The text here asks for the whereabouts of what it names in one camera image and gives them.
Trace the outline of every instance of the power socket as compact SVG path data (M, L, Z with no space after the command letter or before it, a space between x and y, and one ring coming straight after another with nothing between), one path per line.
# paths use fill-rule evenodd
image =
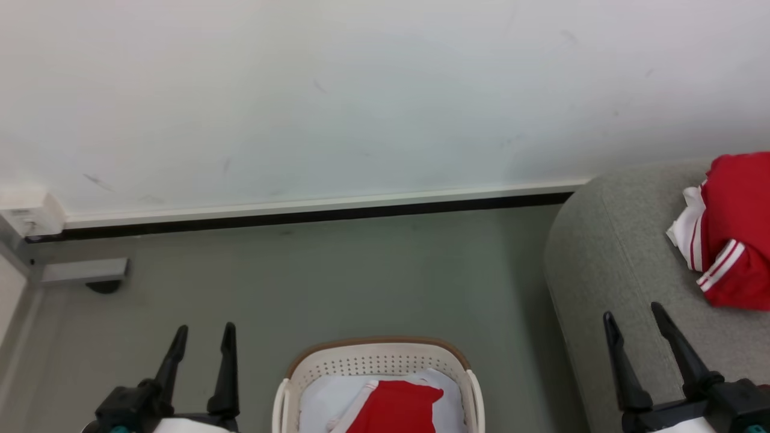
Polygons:
M0 190L0 216L21 236L57 234L65 214L56 198L42 189Z

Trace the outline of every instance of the white baseboard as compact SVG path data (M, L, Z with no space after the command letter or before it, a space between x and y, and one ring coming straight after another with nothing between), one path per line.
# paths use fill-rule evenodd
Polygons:
M211 220L214 218L255 217L259 215L277 215L281 213L316 212L321 210L342 210L362 207L398 206L404 204L530 196L534 194L568 193L575 191L588 180L589 179L576 179L562 182L529 183L496 188L467 188L462 190L424 191L421 193L242 204L235 206L200 207L195 209L71 215L67 217L65 229L168 223L189 220Z

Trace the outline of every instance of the black baseboard strip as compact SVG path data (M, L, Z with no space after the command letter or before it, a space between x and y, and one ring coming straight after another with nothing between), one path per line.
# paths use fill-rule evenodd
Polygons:
M394 217L419 213L456 212L505 207L561 204L572 193L536 194L492 199L459 200L439 203L403 204L398 206L361 207L356 209L319 210L315 212L280 213L276 215L235 216L212 220L172 221L168 223L133 224L129 226L89 227L64 230L60 234L27 238L27 243L87 240L105 237L140 236L197 230L232 229L237 227L273 226L277 224L312 223L316 221L356 220L359 218Z

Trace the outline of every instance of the gray fabric upholstery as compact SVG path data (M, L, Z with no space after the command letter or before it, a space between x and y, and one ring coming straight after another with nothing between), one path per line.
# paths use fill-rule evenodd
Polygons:
M559 213L545 254L551 296L594 433L620 431L601 316L611 310L639 380L655 403L682 398L681 376L658 333L661 302L706 365L729 380L770 383L770 314L712 308L698 277L665 236L684 209L681 191L708 162L639 166L578 190Z

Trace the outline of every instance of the basket handle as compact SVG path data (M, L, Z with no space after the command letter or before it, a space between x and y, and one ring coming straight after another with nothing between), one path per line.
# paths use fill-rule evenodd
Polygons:
M476 403L476 433L485 433L487 429L487 419L484 414L484 397L481 395L481 386L476 375L471 370L466 370L470 378L470 386L474 391L474 401Z
M273 402L273 433L282 431L281 409L283 409L283 401L286 398L286 384L288 383L289 379L283 379L281 385L278 386L278 392L276 392L276 399Z

